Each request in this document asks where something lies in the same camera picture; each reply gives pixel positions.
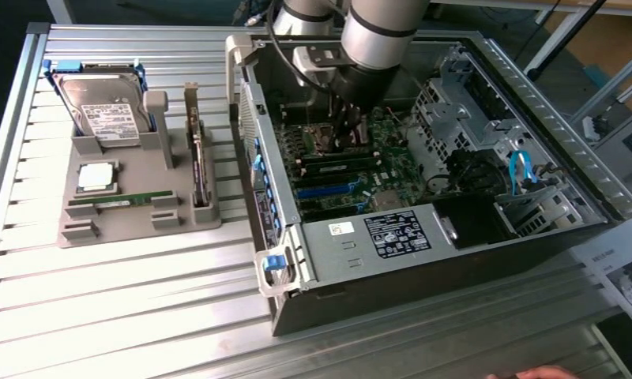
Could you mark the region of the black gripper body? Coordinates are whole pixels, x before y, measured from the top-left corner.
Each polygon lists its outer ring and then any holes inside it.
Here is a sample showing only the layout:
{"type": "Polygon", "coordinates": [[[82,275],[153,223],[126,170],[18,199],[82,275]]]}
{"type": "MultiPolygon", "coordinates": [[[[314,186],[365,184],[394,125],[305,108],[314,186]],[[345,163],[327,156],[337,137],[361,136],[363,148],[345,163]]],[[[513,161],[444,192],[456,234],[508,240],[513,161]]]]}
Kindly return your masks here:
{"type": "Polygon", "coordinates": [[[362,66],[339,66],[330,80],[333,94],[366,114],[381,102],[393,82],[398,66],[369,69],[362,66]]]}

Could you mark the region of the person's hand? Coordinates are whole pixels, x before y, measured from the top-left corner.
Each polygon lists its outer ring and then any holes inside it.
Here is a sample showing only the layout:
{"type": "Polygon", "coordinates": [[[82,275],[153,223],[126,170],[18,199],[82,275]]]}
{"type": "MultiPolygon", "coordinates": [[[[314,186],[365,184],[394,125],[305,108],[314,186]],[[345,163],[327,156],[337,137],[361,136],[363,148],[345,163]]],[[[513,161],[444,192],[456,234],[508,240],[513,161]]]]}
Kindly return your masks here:
{"type": "Polygon", "coordinates": [[[561,366],[537,366],[528,370],[520,371],[508,379],[578,379],[578,377],[561,366]]]}

